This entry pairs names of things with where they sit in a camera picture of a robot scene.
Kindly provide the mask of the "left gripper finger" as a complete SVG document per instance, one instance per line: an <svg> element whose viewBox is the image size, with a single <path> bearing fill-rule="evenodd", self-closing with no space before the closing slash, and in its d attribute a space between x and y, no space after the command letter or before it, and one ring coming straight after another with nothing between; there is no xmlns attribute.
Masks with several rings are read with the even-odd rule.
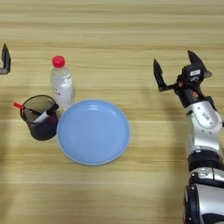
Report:
<svg viewBox="0 0 224 224"><path fill-rule="evenodd" d="M2 62L3 66L0 67L0 74L8 74L11 71L11 56L7 45L3 45Z"/></svg>

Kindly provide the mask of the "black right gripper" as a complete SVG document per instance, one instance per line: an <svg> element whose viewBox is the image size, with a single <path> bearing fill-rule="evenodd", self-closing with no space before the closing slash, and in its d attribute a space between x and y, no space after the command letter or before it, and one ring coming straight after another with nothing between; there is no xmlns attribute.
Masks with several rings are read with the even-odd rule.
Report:
<svg viewBox="0 0 224 224"><path fill-rule="evenodd" d="M199 58L199 56L195 52L188 50L187 53L189 60L192 64L201 64L203 66L203 69L205 70L204 72L205 78L212 76L212 73L207 70L203 61ZM174 84L166 85L163 79L163 71L156 59L154 59L153 61L153 73L157 81L158 90L160 92L164 92L174 89L174 93L178 96L184 108L187 108L189 105L194 104L196 102L202 102L205 100L205 96L200 91L200 86L193 85L191 87L189 85L186 85L181 75L178 76L175 85Z"/></svg>

